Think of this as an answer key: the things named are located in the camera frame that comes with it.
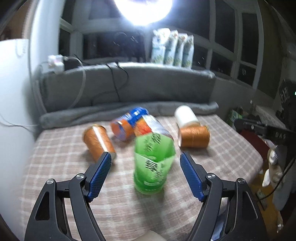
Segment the white knit gloved hand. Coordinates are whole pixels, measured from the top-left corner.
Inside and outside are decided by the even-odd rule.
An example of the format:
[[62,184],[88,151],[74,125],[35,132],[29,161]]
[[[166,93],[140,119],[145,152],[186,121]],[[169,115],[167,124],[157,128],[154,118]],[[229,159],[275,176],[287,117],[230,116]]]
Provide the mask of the white knit gloved hand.
[[284,146],[277,145],[269,149],[267,153],[268,169],[264,174],[262,182],[262,187],[271,184],[272,187],[275,188],[275,186],[279,184],[273,193],[273,204],[279,211],[284,208],[292,187],[287,175],[280,182],[285,170],[286,157],[287,148]]

